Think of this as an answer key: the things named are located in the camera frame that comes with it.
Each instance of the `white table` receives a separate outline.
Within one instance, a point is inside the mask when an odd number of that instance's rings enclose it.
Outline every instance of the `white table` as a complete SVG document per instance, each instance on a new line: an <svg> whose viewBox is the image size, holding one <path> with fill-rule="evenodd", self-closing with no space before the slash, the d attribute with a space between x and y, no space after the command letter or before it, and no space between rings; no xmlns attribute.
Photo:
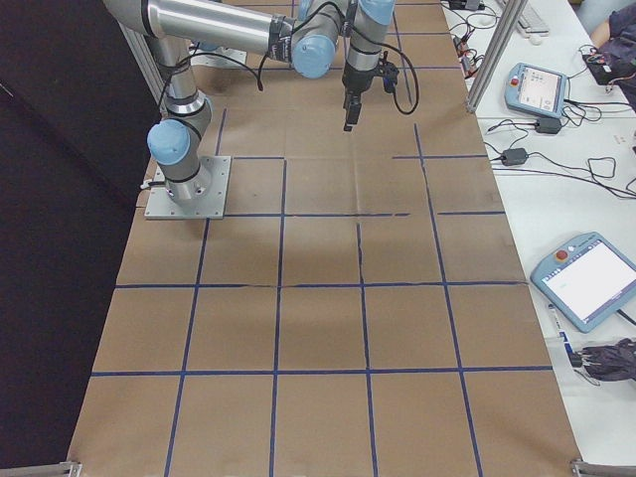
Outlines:
<svg viewBox="0 0 636 477"><path fill-rule="evenodd" d="M519 122L534 120L508 109L503 99L508 73L516 63L528 63L569 76L584 68L578 48L588 44L589 38L567 2L530 0L529 3L550 26L551 34L535 46L515 32L477 108L484 140L499 150L509 147L523 134L510 127L488 133L490 126L505 118ZM486 4L501 12L494 0L486 0ZM450 26L458 21L453 13L446 12L446 18ZM474 23L482 26L479 19ZM459 27L454 33L461 35L463 29ZM485 53L492 33L492 30L477 31L468 42L469 47L479 54ZM588 72L571 80L570 98L625 101L618 88L607 94ZM570 166L582 167L588 157L612 156L617 163L616 177L607 184L623 188L636 178L636 154L632 150L636 145L636 115L632 110L612 107L622 110L605 115L597 123L566 127L557 136L532 131L515 147L542 152ZM490 149L489 154L491 158L498 157ZM504 166L497 162L494 167ZM563 172L538 157L531 157L523 167ZM562 242L584 232L601 233L636 260L635 200L621 201L601 188L566 178L520 174L496 171L495 176L527 276L541 258ZM636 382L604 383L595 387L575 374L557 335L554 318L548 312L548 301L534 289L532 294L582 458L595 464L636 465ZM636 300L623 309L636 317ZM636 328L618 316L610 317L589 334L578 332L564 318L560 324L575 350L592 343L614 344L621 338L636 337Z"/></svg>

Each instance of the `floor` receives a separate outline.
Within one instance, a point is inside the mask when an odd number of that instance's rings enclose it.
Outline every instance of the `floor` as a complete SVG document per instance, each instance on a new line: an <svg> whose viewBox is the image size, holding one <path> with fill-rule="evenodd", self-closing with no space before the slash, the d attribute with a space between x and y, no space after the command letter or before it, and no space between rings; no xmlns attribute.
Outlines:
<svg viewBox="0 0 636 477"><path fill-rule="evenodd" d="M140 198L69 454L84 475L570 475L439 4L397 5L388 41L414 115L376 83L345 133L342 49L321 80L267 64L265 92L240 73L215 95L200 149L234 156L226 217L145 221Z"/></svg>

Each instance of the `dark wall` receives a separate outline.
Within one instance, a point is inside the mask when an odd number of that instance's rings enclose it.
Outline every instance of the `dark wall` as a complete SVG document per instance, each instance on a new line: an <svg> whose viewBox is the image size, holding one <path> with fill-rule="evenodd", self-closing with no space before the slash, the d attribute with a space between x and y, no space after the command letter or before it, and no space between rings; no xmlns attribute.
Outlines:
<svg viewBox="0 0 636 477"><path fill-rule="evenodd" d="M101 2L0 9L0 468L66 459L156 105Z"/></svg>

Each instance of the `grid square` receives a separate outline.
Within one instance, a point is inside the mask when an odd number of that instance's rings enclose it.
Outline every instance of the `grid square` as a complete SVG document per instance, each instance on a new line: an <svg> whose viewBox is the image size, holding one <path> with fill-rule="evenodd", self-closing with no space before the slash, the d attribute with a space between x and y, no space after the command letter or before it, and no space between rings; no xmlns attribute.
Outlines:
<svg viewBox="0 0 636 477"><path fill-rule="evenodd" d="M366 298L373 369L457 366L441 286L367 288Z"/></svg>
<svg viewBox="0 0 636 477"><path fill-rule="evenodd" d="M282 159L233 159L226 214L280 214Z"/></svg>
<svg viewBox="0 0 636 477"><path fill-rule="evenodd" d="M228 110L222 130L220 154L251 157L284 156L285 117L284 110L269 108Z"/></svg>
<svg viewBox="0 0 636 477"><path fill-rule="evenodd" d="M390 45L398 46L396 35L387 35L386 40ZM457 53L448 33L444 35L400 35L399 43L401 50L410 58L416 68L460 68Z"/></svg>
<svg viewBox="0 0 636 477"><path fill-rule="evenodd" d="M417 131L426 156L485 156L486 149L474 114L466 111L464 95L451 95L448 112L439 116L426 108L415 113ZM461 131L448 138L448 131Z"/></svg>
<svg viewBox="0 0 636 477"><path fill-rule="evenodd" d="M350 218L285 221L283 284L359 283L356 222Z"/></svg>
<svg viewBox="0 0 636 477"><path fill-rule="evenodd" d="M550 365L528 285L449 291L463 366Z"/></svg>
<svg viewBox="0 0 636 477"><path fill-rule="evenodd" d="M226 217L208 232L202 283L276 285L280 218Z"/></svg>
<svg viewBox="0 0 636 477"><path fill-rule="evenodd" d="M457 374L375 375L373 394L380 475L477 475Z"/></svg>
<svg viewBox="0 0 636 477"><path fill-rule="evenodd" d="M437 216L449 281L525 281L504 215Z"/></svg>
<svg viewBox="0 0 636 477"><path fill-rule="evenodd" d="M163 475L178 387L178 377L91 378L69 460L91 477Z"/></svg>
<svg viewBox="0 0 636 477"><path fill-rule="evenodd" d="M181 370L193 294L174 288L115 290L93 370Z"/></svg>
<svg viewBox="0 0 636 477"><path fill-rule="evenodd" d="M353 138L342 129L344 116L338 106L314 108L311 114L303 109L289 110L285 155L296 158L348 157Z"/></svg>
<svg viewBox="0 0 636 477"><path fill-rule="evenodd" d="M397 5L397 30L403 33L448 33L448 24L440 5ZM394 32L393 23L389 31Z"/></svg>
<svg viewBox="0 0 636 477"><path fill-rule="evenodd" d="M363 369L365 350L360 290L282 290L279 346L280 369Z"/></svg>
<svg viewBox="0 0 636 477"><path fill-rule="evenodd" d="M204 221L147 221L137 209L117 284L194 283Z"/></svg>
<svg viewBox="0 0 636 477"><path fill-rule="evenodd" d="M286 214L355 214L354 164L337 159L289 159Z"/></svg>
<svg viewBox="0 0 636 477"><path fill-rule="evenodd" d="M362 220L366 283L439 282L439 259L429 217Z"/></svg>
<svg viewBox="0 0 636 477"><path fill-rule="evenodd" d="M425 107L419 107L413 114L414 117L426 117L431 120L445 121L447 115L459 115L466 113L466 80L461 69L424 69L417 70L419 83L423 88L426 100ZM452 147L452 143L461 141L463 135L461 128L449 125L439 139L446 140ZM421 136L426 137L425 130L419 130Z"/></svg>
<svg viewBox="0 0 636 477"><path fill-rule="evenodd" d="M274 288L200 289L189 370L271 370Z"/></svg>
<svg viewBox="0 0 636 477"><path fill-rule="evenodd" d="M504 210L488 158L431 159L425 167L438 213Z"/></svg>
<svg viewBox="0 0 636 477"><path fill-rule="evenodd" d="M580 454L552 371L470 373L466 384L484 475L571 476Z"/></svg>
<svg viewBox="0 0 636 477"><path fill-rule="evenodd" d="M170 476L267 475L271 386L270 376L188 377Z"/></svg>
<svg viewBox="0 0 636 477"><path fill-rule="evenodd" d="M355 159L361 214L426 214L426 189L419 161Z"/></svg>
<svg viewBox="0 0 636 477"><path fill-rule="evenodd" d="M387 128L389 118L391 129ZM357 158L417 156L413 119L399 114L396 110L387 112L365 110L363 107L360 123L354 128L352 138L353 152Z"/></svg>
<svg viewBox="0 0 636 477"><path fill-rule="evenodd" d="M274 475L373 475L364 376L278 378Z"/></svg>
<svg viewBox="0 0 636 477"><path fill-rule="evenodd" d="M261 57L252 56L253 61L258 65ZM293 70L268 70L263 69L262 82L266 87L266 92L259 91L256 87L254 76L243 69L219 70L208 67L194 66L197 86L205 93L211 94L215 106L215 114L222 107L230 110L237 109L284 109L281 104L289 98L290 80L295 74ZM230 79L224 89L219 89L219 84L223 84Z"/></svg>

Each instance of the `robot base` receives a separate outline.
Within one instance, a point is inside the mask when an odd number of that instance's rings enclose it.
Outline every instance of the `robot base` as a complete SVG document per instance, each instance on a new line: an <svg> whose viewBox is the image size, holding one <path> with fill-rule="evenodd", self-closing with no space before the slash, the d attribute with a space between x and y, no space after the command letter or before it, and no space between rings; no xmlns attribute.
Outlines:
<svg viewBox="0 0 636 477"><path fill-rule="evenodd" d="M163 186L153 187L150 189L145 218L154 220L222 219L226 209L232 157L203 156L201 165L212 175L212 183L205 196L190 203L178 204L172 200ZM163 182L164 179L163 173L157 168L154 181Z"/></svg>

